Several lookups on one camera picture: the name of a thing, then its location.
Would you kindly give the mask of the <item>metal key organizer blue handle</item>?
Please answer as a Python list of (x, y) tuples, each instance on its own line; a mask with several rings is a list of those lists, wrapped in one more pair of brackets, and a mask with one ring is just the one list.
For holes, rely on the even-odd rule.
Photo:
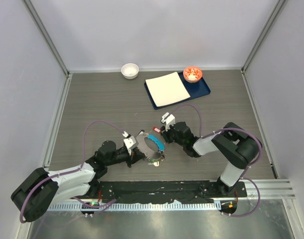
[(165, 146), (156, 136), (145, 131), (143, 134), (138, 133), (136, 140), (137, 147), (144, 153), (144, 160), (148, 165), (158, 167), (160, 162), (165, 160)]

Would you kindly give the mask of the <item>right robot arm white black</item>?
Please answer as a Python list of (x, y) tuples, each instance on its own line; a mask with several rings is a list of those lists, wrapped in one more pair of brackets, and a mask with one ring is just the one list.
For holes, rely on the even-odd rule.
[(224, 197), (235, 191), (236, 183), (262, 154), (260, 140), (232, 122), (200, 137), (195, 136), (184, 121), (164, 123), (160, 131), (167, 143), (180, 145), (189, 157), (198, 158), (219, 151), (227, 159), (228, 164), (216, 182), (218, 193)]

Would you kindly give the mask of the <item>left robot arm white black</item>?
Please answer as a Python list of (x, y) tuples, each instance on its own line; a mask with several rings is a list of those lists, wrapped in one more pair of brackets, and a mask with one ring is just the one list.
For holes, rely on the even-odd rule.
[(46, 171), (42, 167), (33, 170), (10, 198), (20, 211), (20, 222), (33, 222), (50, 206), (69, 198), (94, 198), (99, 191), (97, 180), (107, 173), (108, 166), (124, 162), (131, 167), (144, 157), (131, 139), (126, 139), (120, 149), (107, 140), (81, 165), (59, 171)]

